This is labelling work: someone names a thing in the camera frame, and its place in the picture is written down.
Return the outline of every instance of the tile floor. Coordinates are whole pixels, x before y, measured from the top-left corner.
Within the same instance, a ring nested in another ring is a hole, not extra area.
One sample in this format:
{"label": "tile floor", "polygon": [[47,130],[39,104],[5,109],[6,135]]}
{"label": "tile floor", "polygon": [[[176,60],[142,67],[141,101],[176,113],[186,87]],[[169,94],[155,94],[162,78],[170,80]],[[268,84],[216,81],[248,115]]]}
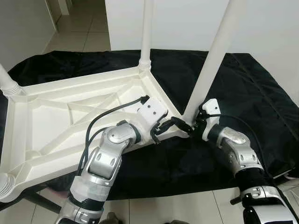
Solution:
{"label": "tile floor", "polygon": [[[104,0],[73,0],[71,15],[62,16],[56,33],[45,52],[105,51],[110,50]],[[62,205],[60,198],[49,189],[40,192],[44,197]],[[163,224],[173,219],[190,224],[243,223],[241,204],[230,205],[238,189],[214,190],[178,196],[108,201],[104,206],[105,218],[113,211],[124,224]],[[294,209],[299,212],[299,189],[286,193]],[[0,212],[0,223],[53,224],[57,214],[29,201],[19,203]]]}

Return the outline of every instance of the black fabric sheet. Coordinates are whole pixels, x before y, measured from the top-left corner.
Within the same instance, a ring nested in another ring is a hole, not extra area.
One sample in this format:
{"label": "black fabric sheet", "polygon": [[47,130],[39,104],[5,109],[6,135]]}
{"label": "black fabric sheet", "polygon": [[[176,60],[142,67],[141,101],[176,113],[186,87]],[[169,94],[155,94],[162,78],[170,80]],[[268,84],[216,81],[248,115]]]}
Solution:
{"label": "black fabric sheet", "polygon": [[[32,85],[137,66],[140,51],[75,53],[54,51],[31,57],[10,70],[20,85]],[[151,51],[152,73],[182,114],[207,52]],[[273,77],[249,54],[226,54],[207,99],[217,98],[224,114],[249,123],[262,144],[266,167],[279,175],[299,159],[299,108]],[[7,100],[1,96],[0,135],[3,141]],[[258,153],[249,130],[230,118],[221,125],[245,133]],[[50,186],[69,187],[71,176]],[[198,139],[167,139],[123,155],[109,199],[168,196],[236,186],[224,153]]]}

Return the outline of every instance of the metal rod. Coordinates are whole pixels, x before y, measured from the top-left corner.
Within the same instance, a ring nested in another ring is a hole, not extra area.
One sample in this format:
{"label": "metal rod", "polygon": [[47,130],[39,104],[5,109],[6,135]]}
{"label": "metal rod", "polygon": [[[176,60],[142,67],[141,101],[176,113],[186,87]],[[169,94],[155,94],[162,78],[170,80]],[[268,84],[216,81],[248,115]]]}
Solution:
{"label": "metal rod", "polygon": [[153,17],[153,0],[144,0],[142,46],[139,60],[139,70],[150,70],[151,24]]}
{"label": "metal rod", "polygon": [[61,210],[61,207],[58,204],[48,200],[47,198],[39,195],[38,193],[33,193],[29,196],[26,196],[25,199],[57,214],[59,214]]}
{"label": "metal rod", "polygon": [[230,0],[228,3],[183,115],[183,120],[189,125],[194,123],[198,106],[205,100],[220,64],[230,46],[240,17],[246,8],[245,3],[245,0]]}

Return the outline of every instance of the white wall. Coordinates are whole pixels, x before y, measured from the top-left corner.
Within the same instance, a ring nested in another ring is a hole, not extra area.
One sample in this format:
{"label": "white wall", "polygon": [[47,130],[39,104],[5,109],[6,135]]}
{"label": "white wall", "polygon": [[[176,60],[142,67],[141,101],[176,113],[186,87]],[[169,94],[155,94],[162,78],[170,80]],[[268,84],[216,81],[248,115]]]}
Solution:
{"label": "white wall", "polygon": [[[208,50],[228,0],[155,0],[152,48]],[[299,105],[299,1],[247,0],[229,52],[250,53]],[[143,1],[106,0],[111,50],[140,49]]]}
{"label": "white wall", "polygon": [[0,28],[0,63],[6,70],[43,53],[55,32],[44,0],[1,0]]}

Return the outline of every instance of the black cloth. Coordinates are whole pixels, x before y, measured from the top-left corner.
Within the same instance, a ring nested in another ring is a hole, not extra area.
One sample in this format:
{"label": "black cloth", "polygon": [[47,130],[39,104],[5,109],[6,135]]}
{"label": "black cloth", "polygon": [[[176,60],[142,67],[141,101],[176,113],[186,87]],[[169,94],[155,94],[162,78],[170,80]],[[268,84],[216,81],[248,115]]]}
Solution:
{"label": "black cloth", "polygon": [[[26,59],[9,71],[20,85],[45,83],[137,66],[140,51],[96,53],[53,51]],[[182,114],[207,52],[151,51],[152,73]],[[224,114],[249,123],[262,144],[268,171],[276,176],[294,168],[299,159],[299,108],[273,77],[249,54],[226,54],[206,97],[217,98]],[[0,136],[3,140],[7,100],[0,97]],[[221,125],[243,132],[258,153],[250,131],[230,118]],[[67,189],[70,176],[50,186]],[[168,196],[234,187],[224,153],[198,139],[174,137],[123,155],[109,199]]]}

